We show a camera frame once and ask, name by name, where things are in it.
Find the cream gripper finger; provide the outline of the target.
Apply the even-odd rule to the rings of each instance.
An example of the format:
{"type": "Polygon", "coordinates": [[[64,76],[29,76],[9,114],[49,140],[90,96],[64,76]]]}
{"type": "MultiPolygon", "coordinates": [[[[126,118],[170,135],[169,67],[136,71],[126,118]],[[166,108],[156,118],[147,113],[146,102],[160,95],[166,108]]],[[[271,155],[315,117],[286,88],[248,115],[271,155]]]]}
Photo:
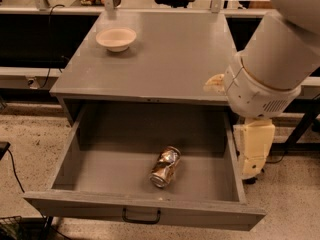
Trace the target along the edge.
{"type": "Polygon", "coordinates": [[[216,74],[207,80],[207,82],[203,86],[203,89],[206,92],[215,92],[217,94],[224,95],[225,90],[223,80],[223,74],[216,74]]]}

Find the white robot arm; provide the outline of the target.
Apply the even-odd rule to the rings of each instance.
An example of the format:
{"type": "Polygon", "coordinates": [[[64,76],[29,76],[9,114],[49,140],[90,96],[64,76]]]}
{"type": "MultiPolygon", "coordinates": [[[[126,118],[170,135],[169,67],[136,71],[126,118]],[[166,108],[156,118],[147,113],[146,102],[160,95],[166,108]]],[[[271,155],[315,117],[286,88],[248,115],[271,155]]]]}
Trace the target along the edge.
{"type": "Polygon", "coordinates": [[[300,94],[302,82],[320,66],[320,0],[269,0],[266,13],[245,48],[226,71],[204,84],[224,94],[244,118],[234,126],[243,179],[263,169],[274,139],[272,119],[300,94]]]}

